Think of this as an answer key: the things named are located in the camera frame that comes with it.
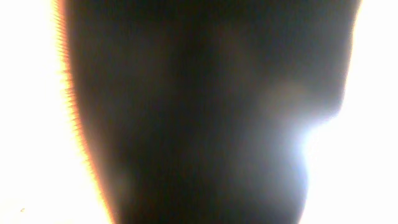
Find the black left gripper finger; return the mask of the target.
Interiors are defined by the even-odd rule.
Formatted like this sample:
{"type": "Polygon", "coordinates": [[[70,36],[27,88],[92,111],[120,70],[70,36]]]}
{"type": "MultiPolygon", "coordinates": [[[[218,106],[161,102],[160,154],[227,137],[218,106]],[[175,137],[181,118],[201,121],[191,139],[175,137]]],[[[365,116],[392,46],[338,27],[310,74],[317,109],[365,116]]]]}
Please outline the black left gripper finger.
{"type": "Polygon", "coordinates": [[[76,104],[117,223],[300,221],[359,1],[66,0],[76,104]]]}

